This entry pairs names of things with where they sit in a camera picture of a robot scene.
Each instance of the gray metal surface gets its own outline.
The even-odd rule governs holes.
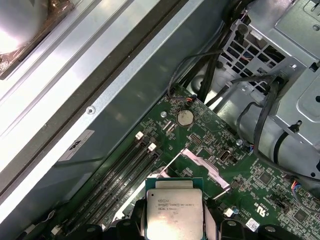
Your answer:
[[[236,34],[241,27],[247,29],[243,40],[237,39]],[[279,59],[269,49],[277,51],[283,59]],[[232,34],[223,50],[226,57],[221,56],[220,61],[234,79],[265,74],[290,79],[306,69],[304,64],[295,57],[281,50],[278,43],[263,37],[250,25],[245,26],[240,20],[232,26]],[[266,82],[243,82],[239,86],[256,102],[262,103],[267,88]]]
[[[48,0],[0,0],[0,54],[28,43],[47,18]]]
[[[44,213],[68,201],[102,161],[96,159],[78,164],[56,165],[0,224],[0,239],[16,239]]]
[[[272,117],[283,129],[302,121],[298,134],[293,136],[320,150],[320,70],[305,70],[280,99]]]
[[[128,12],[124,11],[125,16],[129,18],[134,13],[134,7],[147,12],[152,7],[151,4],[155,4],[155,2],[147,2],[148,4],[143,4],[138,0],[134,1],[127,8]],[[189,54],[198,52],[200,47],[206,44],[208,39],[212,38],[213,33],[221,25],[219,16],[225,4],[226,2],[218,0],[189,0],[100,97],[93,102],[94,114],[83,114],[45,157],[41,157],[41,161],[35,168],[4,200],[0,205],[0,222],[21,202],[24,196],[52,168],[84,130],[90,129],[95,132],[71,160],[63,163],[82,163],[88,159],[101,158],[110,153],[137,121],[161,97],[167,87],[170,75],[179,61]],[[102,42],[97,39],[94,42],[95,44],[99,42],[102,47],[95,50],[104,51],[105,46],[111,47],[106,44],[108,41],[104,40]],[[86,67],[93,67],[94,63],[101,57],[100,52],[93,51],[91,53],[94,53],[94,56],[98,59],[87,59],[87,61],[91,61],[92,65]],[[81,67],[82,70],[87,70],[83,65]],[[66,88],[66,82],[60,83],[59,81],[57,84],[61,84],[63,89]],[[12,224],[17,222],[17,219],[11,218],[11,215],[8,219]]]
[[[81,1],[0,82],[0,172],[158,2]]]
[[[272,110],[273,119],[298,141],[320,150],[319,103],[316,101],[320,71],[309,69],[320,58],[320,31],[313,28],[319,23],[320,6],[311,11],[315,6],[310,0],[294,3],[291,0],[258,0],[248,16],[249,27],[286,56],[285,64],[280,64],[279,69],[286,71],[289,83]],[[303,121],[303,126],[298,134],[293,134],[288,127],[298,120]]]
[[[299,0],[276,24],[276,29],[309,54],[320,58],[320,5],[312,0]]]
[[[281,17],[290,11],[292,5],[292,0],[257,0],[248,11],[248,16],[251,19],[249,25],[262,37],[269,39],[289,56],[296,58],[305,66],[309,67],[317,61],[317,58],[310,55],[303,47],[297,45],[275,28]],[[319,41],[315,39],[313,44],[319,44]]]

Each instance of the label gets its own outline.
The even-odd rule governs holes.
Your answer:
[[[249,221],[245,224],[252,232],[255,232],[260,226],[253,218],[250,218]]]
[[[69,149],[60,157],[58,162],[70,160],[76,152],[82,147],[83,144],[91,137],[94,133],[94,130],[85,130],[69,147]]]

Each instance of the silver metal surface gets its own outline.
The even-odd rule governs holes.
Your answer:
[[[220,175],[219,170],[217,167],[215,167],[211,162],[208,162],[201,157],[198,157],[194,155],[189,149],[185,148],[182,150],[181,155],[188,157],[190,160],[192,160],[195,164],[198,166],[203,166],[206,169],[208,169],[208,175],[215,180],[222,188],[223,190],[227,191],[230,189],[230,184],[227,183]]]
[[[275,228],[272,227],[272,226],[266,226],[266,227],[265,227],[265,230],[267,230],[267,231],[270,232],[270,233],[274,233],[274,232],[276,231]]]
[[[27,44],[48,14],[48,0],[0,0],[0,54]]]
[[[218,116],[236,129],[237,118],[250,102],[252,102],[252,98],[244,94],[240,89],[237,89],[227,97],[227,101],[221,107]],[[254,130],[260,111],[260,108],[251,107],[241,121],[241,131],[244,137],[251,143],[253,142]],[[282,133],[282,128],[268,117],[262,132],[259,149],[266,156],[269,156],[270,159],[272,159],[276,141]],[[320,179],[320,171],[316,167],[320,162],[320,154],[309,144],[303,144],[299,140],[289,136],[281,145],[278,159],[280,165],[290,170],[307,176],[315,173],[315,178]],[[309,189],[315,196],[320,196],[318,184],[304,182],[304,187]]]
[[[154,188],[147,191],[146,201],[148,239],[202,239],[204,210],[200,189]]]
[[[320,58],[320,33],[313,29],[320,20],[315,14],[320,7],[311,11],[314,6],[310,0],[297,0],[294,4],[291,0],[258,0],[248,16],[249,28],[286,57],[275,68],[285,73],[289,82],[280,93],[282,98],[273,108],[272,118],[298,141],[320,150],[320,113],[316,101],[320,71],[309,69]],[[293,134],[288,127],[299,120],[303,126],[298,134]]]
[[[189,110],[182,110],[176,116],[176,121],[183,127],[187,127],[194,121],[194,114]]]
[[[297,0],[295,1],[295,4],[298,4],[301,1],[304,0]],[[319,58],[319,56],[315,57],[314,55],[311,55],[309,52],[305,51],[304,46],[298,45],[275,27],[281,17],[291,10],[292,5],[292,0],[257,0],[248,11],[248,16],[251,19],[249,26],[262,37],[269,39],[272,43],[276,44],[279,49],[289,56],[292,56],[305,66],[309,67],[312,63],[317,61],[317,57]],[[319,41],[315,40],[313,44],[317,46]]]
[[[234,221],[227,221],[226,223],[227,223],[229,226],[232,226],[232,227],[234,227],[234,226],[237,225],[236,222],[234,222]]]
[[[158,2],[81,1],[0,82],[0,172]]]
[[[305,70],[274,108],[272,118],[283,129],[302,121],[300,131],[292,134],[298,141],[320,150],[320,70]]]
[[[241,139],[237,139],[235,141],[235,143],[238,145],[238,146],[242,146],[242,144],[244,144],[244,142],[241,140]]]
[[[162,118],[165,118],[168,114],[167,114],[166,111],[162,111],[162,112],[160,113],[160,115],[161,115]]]
[[[235,79],[265,74],[290,79],[297,72],[306,69],[303,63],[281,50],[278,43],[273,43],[272,39],[263,37],[250,25],[246,26],[247,32],[244,32],[244,39],[238,40],[237,31],[240,31],[242,26],[244,24],[240,20],[234,23],[233,33],[223,48],[225,53],[220,57],[224,68]],[[262,103],[267,83],[264,81],[242,82],[239,87],[247,95],[251,95],[256,102]]]
[[[312,0],[298,0],[276,24],[276,29],[301,46],[309,54],[320,58],[320,5]]]

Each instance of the wire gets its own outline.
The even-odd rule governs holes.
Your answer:
[[[209,51],[209,52],[204,52],[204,53],[199,53],[199,54],[195,54],[195,55],[190,55],[190,56],[187,56],[185,57],[180,63],[179,65],[175,68],[172,76],[171,76],[171,79],[169,81],[169,85],[168,85],[168,88],[167,88],[167,94],[168,96],[172,99],[172,100],[178,100],[178,101],[186,101],[188,98],[190,99],[194,99],[193,96],[191,97],[174,97],[172,96],[171,94],[171,88],[172,88],[172,84],[177,80],[177,74],[179,73],[181,67],[183,66],[183,64],[190,60],[190,59],[193,59],[193,58],[199,58],[199,57],[203,57],[203,56],[210,56],[210,55],[216,55],[216,54],[220,54],[222,53],[223,51]]]
[[[283,143],[283,141],[289,136],[289,134],[284,131],[281,136],[278,138],[278,140],[276,141],[275,145],[274,145],[274,150],[273,150],[273,162],[275,164],[279,164],[279,159],[278,159],[278,156],[279,156],[279,150],[280,150],[280,147]]]
[[[277,97],[278,89],[279,89],[279,84],[277,82],[273,82],[270,86],[270,93],[267,96],[267,99],[266,99],[265,104],[261,110],[259,119],[258,119],[257,124],[254,129],[253,153],[256,155],[256,157],[261,162],[269,165],[271,168],[282,171],[283,173],[290,175],[296,179],[307,180],[307,181],[310,181],[313,183],[320,184],[320,179],[309,177],[309,176],[297,173],[295,171],[291,171],[283,166],[277,165],[273,161],[271,161],[266,155],[264,155],[262,152],[259,151],[259,143],[260,143],[260,137],[262,134],[262,130],[265,125],[266,119],[269,115],[269,112],[271,110],[272,104]]]
[[[298,133],[300,130],[300,126],[302,124],[302,121],[298,121],[296,124],[291,125],[288,129],[290,131],[292,131],[293,133]],[[274,149],[273,149],[273,162],[275,164],[279,164],[279,150],[280,147],[283,143],[283,141],[289,136],[289,134],[284,131],[281,136],[278,138],[278,140],[276,141],[275,145],[274,145]]]
[[[247,114],[247,112],[249,111],[249,109],[251,108],[252,105],[255,105],[258,108],[262,108],[261,105],[252,101],[245,107],[245,109],[241,112],[240,116],[236,120],[236,133],[238,134],[239,138],[242,140],[243,144],[248,148],[253,147],[253,145],[251,143],[249,143],[247,140],[245,140],[245,138],[242,136],[240,123],[241,123],[241,119],[243,118],[244,115]]]
[[[271,80],[273,80],[274,77],[273,76],[248,76],[248,77],[241,77],[241,78],[237,78],[231,81],[232,85],[234,84],[238,84],[241,82],[269,82]],[[217,94],[214,98],[212,98],[211,100],[209,100],[205,105],[207,107],[210,107],[212,104],[214,104],[220,97],[222,97],[228,90],[229,88],[227,86],[224,86]]]
[[[255,0],[242,0],[239,1],[232,1],[231,5],[234,6],[232,9],[229,10],[229,13],[233,13],[230,17],[229,21],[225,21],[224,30],[221,33],[219,40],[214,44],[216,46],[216,50],[221,50],[226,43],[228,42],[229,36],[231,35],[232,31],[230,30],[232,23],[240,18],[242,11],[252,2]],[[208,67],[205,71],[205,75],[203,81],[201,82],[201,87],[198,92],[198,99],[202,102],[205,102],[207,95],[210,91],[212,81],[215,75],[216,65],[218,62],[219,56],[213,56],[210,58],[208,62]]]
[[[313,210],[310,207],[307,207],[306,205],[304,205],[304,203],[298,197],[298,194],[297,194],[297,189],[301,188],[301,184],[295,183],[295,182],[293,182],[293,184],[292,184],[293,187],[291,187],[291,191],[292,191],[292,195],[293,195],[294,199],[297,201],[297,203],[300,204],[303,208],[305,208],[306,210],[308,210],[309,212],[311,212],[313,214],[320,214],[319,211]]]
[[[210,107],[212,104],[214,104],[216,101],[218,101],[227,91],[229,87],[224,86],[211,100],[209,100],[205,105],[207,107]]]

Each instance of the metal panel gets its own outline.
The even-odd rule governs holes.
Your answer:
[[[0,83],[0,171],[158,2],[81,1]]]
[[[276,29],[320,58],[320,6],[311,0],[298,0],[277,23]]]
[[[198,52],[200,46],[217,31],[225,4],[219,0],[189,0],[92,104],[95,112],[82,115],[4,200],[0,205],[0,222],[85,129],[98,131],[68,162],[83,161],[83,154],[86,158],[96,158],[109,153],[163,94],[179,61],[186,55]],[[60,87],[65,88],[64,84],[61,82]]]
[[[88,127],[95,130],[95,133],[70,161],[100,158],[121,141],[128,130],[162,96],[172,69],[184,56],[198,51],[212,38],[212,33],[220,26],[220,19],[217,16],[215,21],[211,13],[214,6],[217,6],[215,11],[219,11],[222,5],[217,5],[216,2],[209,3],[207,0],[186,4],[185,7],[189,9],[182,9],[134,59],[128,69],[120,74],[116,79],[116,85],[109,87],[110,90],[114,90],[108,91],[107,88],[93,104],[96,111],[101,110]],[[209,21],[212,22],[211,25],[199,28],[202,23]],[[125,87],[115,97],[113,91],[118,91],[122,86]],[[100,104],[104,101],[110,101],[106,108]]]
[[[102,161],[97,159],[53,167],[0,224],[0,239],[15,239],[45,212],[68,201]]]
[[[273,111],[273,119],[283,129],[302,121],[298,134],[294,137],[320,150],[320,70],[305,70],[281,98]]]

